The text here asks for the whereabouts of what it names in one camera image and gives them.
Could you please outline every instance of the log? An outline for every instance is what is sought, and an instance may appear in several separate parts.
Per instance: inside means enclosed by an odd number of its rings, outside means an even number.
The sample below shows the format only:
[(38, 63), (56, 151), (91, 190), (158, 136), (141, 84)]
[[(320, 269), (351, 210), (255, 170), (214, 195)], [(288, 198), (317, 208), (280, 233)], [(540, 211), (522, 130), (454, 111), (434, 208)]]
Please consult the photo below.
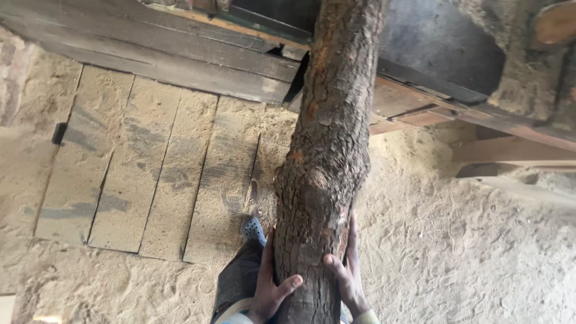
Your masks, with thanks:
[(302, 287), (278, 312), (279, 323), (338, 323), (340, 296), (322, 257), (342, 257), (353, 202), (369, 169), (380, 0), (323, 0), (290, 150), (278, 168), (275, 279)]

